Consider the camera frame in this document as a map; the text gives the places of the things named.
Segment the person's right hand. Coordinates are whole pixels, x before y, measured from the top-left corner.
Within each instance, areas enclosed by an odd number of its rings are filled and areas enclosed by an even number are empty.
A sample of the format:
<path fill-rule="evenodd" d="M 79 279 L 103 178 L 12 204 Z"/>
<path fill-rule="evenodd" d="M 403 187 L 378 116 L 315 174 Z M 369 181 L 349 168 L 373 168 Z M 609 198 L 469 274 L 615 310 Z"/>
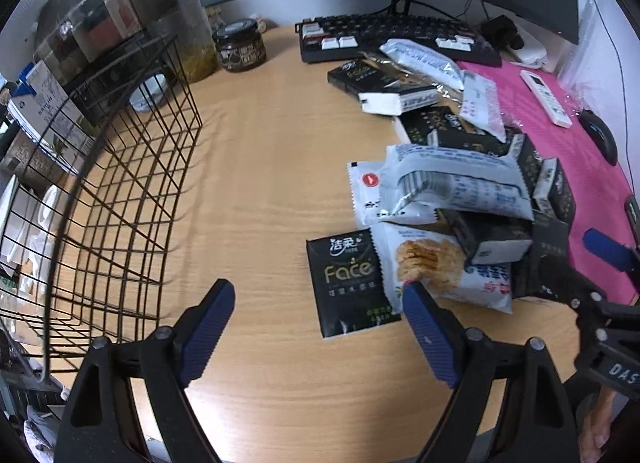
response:
<path fill-rule="evenodd" d="M 610 438 L 616 396 L 614 389 L 602 387 L 596 404 L 582 421 L 582 430 L 578 437 L 582 463 L 596 463 L 602 457 L 602 449 Z"/>

